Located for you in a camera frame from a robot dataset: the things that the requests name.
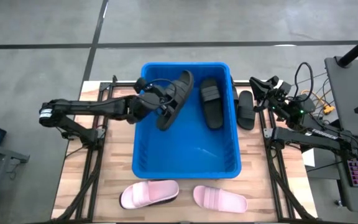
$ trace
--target gray floor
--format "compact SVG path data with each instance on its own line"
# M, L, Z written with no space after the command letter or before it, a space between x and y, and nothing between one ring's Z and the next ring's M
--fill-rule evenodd
M0 0L0 44L90 44L102 0ZM109 2L100 43L196 41L358 40L358 0L229 0ZM273 75L293 83L300 62L324 73L324 58L351 45L98 49L90 80L134 80L146 62L220 61L236 80ZM77 99L89 49L0 50L0 127L4 145L31 155L6 180L0 223L48 220L67 142L38 124L38 110L54 98ZM308 78L302 70L300 80ZM315 80L318 90L326 79ZM300 85L308 89L309 83ZM335 119L335 113L328 119ZM323 220L358 223L358 213L336 208L336 183L310 179Z

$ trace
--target pink slide sandal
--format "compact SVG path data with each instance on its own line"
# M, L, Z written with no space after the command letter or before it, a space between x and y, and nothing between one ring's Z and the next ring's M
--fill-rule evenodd
M179 185L174 180L142 181L127 187L119 196L124 209L160 205L176 199Z
M197 186L194 188L193 197L201 208L234 213L244 213L247 210L244 196L214 187Z

